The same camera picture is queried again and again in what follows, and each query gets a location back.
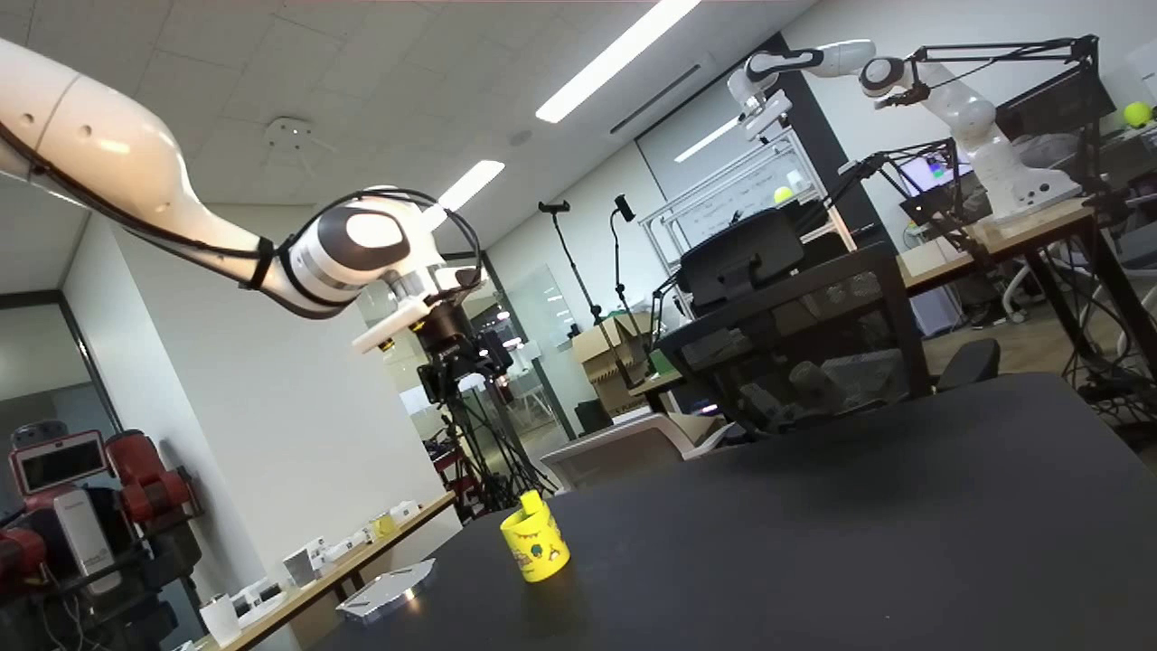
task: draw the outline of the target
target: ceiling light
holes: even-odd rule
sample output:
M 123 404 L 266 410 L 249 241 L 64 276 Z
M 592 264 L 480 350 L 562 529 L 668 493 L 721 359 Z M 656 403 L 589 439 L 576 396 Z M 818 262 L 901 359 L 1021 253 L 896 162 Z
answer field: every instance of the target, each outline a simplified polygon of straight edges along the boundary
M 693 11 L 698 0 L 660 0 L 638 27 L 630 27 L 609 51 L 601 51 L 580 77 L 572 77 L 536 119 L 562 123 L 611 77 L 617 77 L 638 54 L 643 54 L 667 29 Z
M 713 134 L 705 134 L 705 138 L 698 138 L 691 147 L 684 147 L 680 157 L 675 157 L 675 166 L 680 162 L 686 162 L 691 157 L 698 157 L 703 147 L 709 147 L 713 142 L 721 142 L 727 130 L 734 130 L 738 127 L 738 119 L 727 119 L 727 123 L 721 123 Z
M 484 183 L 493 183 L 508 169 L 502 158 L 476 158 L 442 200 L 427 210 L 439 226 L 446 210 L 463 210 Z

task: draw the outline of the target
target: lab equipment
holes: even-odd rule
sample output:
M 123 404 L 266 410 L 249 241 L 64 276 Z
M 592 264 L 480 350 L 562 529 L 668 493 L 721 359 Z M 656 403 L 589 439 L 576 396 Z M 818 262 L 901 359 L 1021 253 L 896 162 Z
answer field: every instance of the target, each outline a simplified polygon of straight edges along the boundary
M 419 562 L 397 573 L 375 574 L 364 591 L 338 605 L 338 610 L 354 631 L 375 631 L 393 608 L 408 605 L 419 608 L 419 586 L 431 580 L 433 562 Z
M 754 54 L 727 88 L 740 105 L 740 119 L 754 134 L 786 119 L 777 72 L 807 69 L 809 77 L 861 77 L 869 98 L 879 110 L 922 105 L 956 138 L 961 162 L 977 169 L 986 191 L 991 220 L 1013 220 L 1038 205 L 1069 200 L 1081 183 L 1049 166 L 1021 162 L 1016 147 L 998 127 L 998 105 L 977 93 L 967 77 L 994 60 L 1094 60 L 1096 37 L 1022 39 L 1022 45 L 931 45 L 907 58 L 877 58 L 869 39 L 844 39 L 830 47 L 807 47 L 789 54 Z M 969 72 L 950 72 L 949 60 L 977 60 Z
M 69 197 L 304 317 L 331 317 L 386 280 L 403 305 L 354 340 L 363 350 L 455 309 L 476 281 L 476 270 L 452 270 L 431 235 L 446 217 L 469 241 L 474 233 L 425 191 L 374 183 L 340 197 L 275 247 L 204 205 L 176 138 L 133 98 L 9 39 L 0 88 L 0 174 Z
M 176 626 L 159 593 L 197 605 L 193 480 L 141 430 L 59 422 L 22 427 L 9 465 L 22 510 L 0 521 L 0 649 L 157 649 Z
M 232 608 L 232 597 L 204 605 L 198 614 L 204 614 L 214 645 L 221 645 L 221 649 L 232 645 L 244 632 L 244 619 Z

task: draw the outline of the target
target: table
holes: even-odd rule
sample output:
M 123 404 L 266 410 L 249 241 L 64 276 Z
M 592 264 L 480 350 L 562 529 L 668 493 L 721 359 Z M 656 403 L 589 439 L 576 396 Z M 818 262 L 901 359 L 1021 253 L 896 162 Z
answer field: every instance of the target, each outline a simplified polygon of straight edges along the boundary
M 414 532 L 419 532 L 427 521 L 433 521 L 446 505 L 452 505 L 455 494 L 446 493 L 433 503 L 425 503 L 425 510 L 408 521 L 397 526 L 393 537 L 374 543 L 374 546 L 358 546 L 350 550 L 345 562 L 338 562 L 338 568 L 331 568 L 326 574 L 319 574 L 315 582 L 290 591 L 281 597 L 281 605 L 275 605 L 268 614 L 261 614 L 258 623 L 249 623 L 244 631 L 244 635 L 235 635 L 232 645 L 225 645 L 225 651 L 244 651 L 244 649 L 258 649 L 266 635 L 273 635 L 275 631 L 281 631 L 286 623 L 293 623 L 304 608 L 311 608 L 315 599 L 322 599 L 326 593 L 345 591 L 345 582 L 363 586 L 363 568 L 374 566 L 375 558 L 382 558 L 386 550 L 393 550 L 397 543 L 405 543 Z
M 1157 474 L 1055 376 L 1006 376 L 554 499 L 523 586 L 499 516 L 379 649 L 1154 651 Z
M 1067 340 L 1073 345 L 1073 350 L 1085 361 L 1096 361 L 1100 356 L 1096 356 L 1094 340 L 1085 335 L 1085 324 L 1073 316 L 1067 294 L 1059 288 L 1054 264 L 1047 262 L 1047 251 L 1054 241 L 1078 240 L 1094 276 L 1112 294 L 1112 300 L 1121 316 L 1121 324 L 1136 340 L 1147 368 L 1157 376 L 1154 317 L 1139 305 L 1131 281 L 1125 280 L 1119 253 L 1107 247 L 1103 227 L 1096 226 L 1096 205 L 1090 205 L 1085 200 L 1067 200 L 1067 201 L 1054 201 L 1054 205 L 1026 213 L 1026 217 L 1016 217 L 1016 220 L 1022 220 L 1022 227 L 994 233 L 991 220 L 981 220 L 969 233 L 977 241 L 986 247 L 991 262 L 1009 262 L 1009 256 L 1026 262 L 1026 268 L 1041 281 L 1041 294 L 1049 297 L 1055 321 L 1067 333 Z M 977 270 L 977 268 L 981 268 L 981 262 L 973 262 L 969 253 L 949 251 L 944 241 L 931 241 L 931 247 L 901 253 L 901 276 L 903 276 L 907 294 L 944 286 L 944 281 L 950 281 L 967 270 Z

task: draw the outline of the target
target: black stand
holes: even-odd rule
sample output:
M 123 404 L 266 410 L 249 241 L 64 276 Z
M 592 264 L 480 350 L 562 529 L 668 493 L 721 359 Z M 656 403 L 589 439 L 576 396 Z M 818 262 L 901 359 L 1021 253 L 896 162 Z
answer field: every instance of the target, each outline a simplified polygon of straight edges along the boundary
M 490 510 L 508 510 L 521 493 L 543 488 L 543 479 L 523 451 L 502 396 L 497 391 L 499 376 L 511 368 L 502 347 L 493 347 L 490 335 L 474 335 L 460 305 L 442 305 L 427 324 L 419 329 L 419 345 L 431 365 L 419 368 L 427 398 L 450 412 L 450 435 L 467 440 L 469 462 L 490 493 Z M 460 379 L 476 371 L 484 379 L 484 396 L 469 404 L 460 391 Z M 502 469 L 493 469 L 490 446 L 499 451 Z
M 617 253 L 617 233 L 615 233 L 615 217 L 622 213 L 622 205 L 617 210 L 611 210 L 611 241 L 615 241 L 615 297 L 617 297 L 617 305 L 622 305 L 622 312 L 626 312 L 626 317 L 630 317 L 630 324 L 634 324 L 634 335 L 643 335 L 643 329 L 640 329 L 640 321 L 638 321 L 638 312 L 626 305 L 626 281 L 622 281 L 622 253 Z
M 944 205 L 934 205 L 931 200 L 931 191 L 937 187 L 920 187 L 920 180 L 903 169 L 903 162 L 916 162 L 922 157 L 940 157 L 950 169 Z M 854 183 L 877 174 L 892 183 L 892 191 L 903 200 L 901 205 L 916 226 L 926 226 L 934 235 L 944 235 L 956 251 L 969 253 L 973 262 L 981 264 L 986 262 L 985 241 L 977 241 L 967 233 L 969 220 L 967 220 L 961 169 L 959 169 L 959 152 L 950 138 L 884 147 L 863 157 L 861 162 L 844 169 L 844 183 L 830 197 L 830 205 L 834 205 Z
M 605 345 L 609 345 L 609 350 L 615 356 L 615 368 L 617 368 L 622 383 L 626 383 L 626 387 L 638 387 L 638 379 L 626 371 L 626 365 L 622 365 L 622 359 L 617 359 L 617 347 L 615 347 L 615 340 L 611 340 L 611 333 L 609 333 L 605 309 L 592 305 L 592 297 L 589 297 L 589 288 L 587 288 L 587 281 L 581 281 L 581 276 L 580 276 L 580 264 L 576 264 L 576 256 L 572 256 L 572 247 L 567 247 L 567 240 L 566 240 L 566 227 L 557 226 L 557 217 L 567 213 L 572 201 L 539 201 L 539 210 L 549 213 L 554 235 L 557 235 L 557 241 L 562 241 L 562 251 L 566 251 L 566 256 L 567 256 L 567 264 L 572 264 L 572 276 L 576 276 L 576 281 L 580 281 L 580 288 L 581 288 L 581 300 L 587 300 L 587 309 L 589 309 L 589 321 L 605 333 Z

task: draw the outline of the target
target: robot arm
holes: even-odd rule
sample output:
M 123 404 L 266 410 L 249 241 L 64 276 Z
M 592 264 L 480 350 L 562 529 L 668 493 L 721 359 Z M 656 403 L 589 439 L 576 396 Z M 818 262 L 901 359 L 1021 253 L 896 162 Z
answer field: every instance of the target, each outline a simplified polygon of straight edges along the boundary
M 405 280 L 414 297 L 358 347 L 391 340 L 460 288 L 431 235 L 442 220 L 425 213 L 431 200 L 419 191 L 350 191 L 275 247 L 204 205 L 175 134 L 133 98 L 9 39 L 0 88 L 0 174 L 72 197 L 298 316 L 331 317 L 374 280 Z
M 809 77 L 854 77 L 877 58 L 869 39 L 840 39 L 786 54 L 754 54 L 740 69 L 727 77 L 732 98 L 740 105 L 740 123 L 754 138 L 789 119 L 791 101 L 777 91 L 783 72 L 807 69 Z
M 961 84 L 969 72 L 959 77 L 944 60 L 977 60 L 977 69 L 994 60 L 1096 64 L 1096 37 L 920 47 L 913 58 L 877 58 L 861 69 L 861 88 L 869 98 L 879 98 L 879 110 L 922 105 L 950 130 L 961 162 L 977 169 L 977 180 L 986 191 L 991 217 L 1021 217 L 1055 200 L 1081 197 L 1081 183 L 1073 183 L 1065 169 L 1021 162 L 1016 147 L 998 127 L 998 105 Z

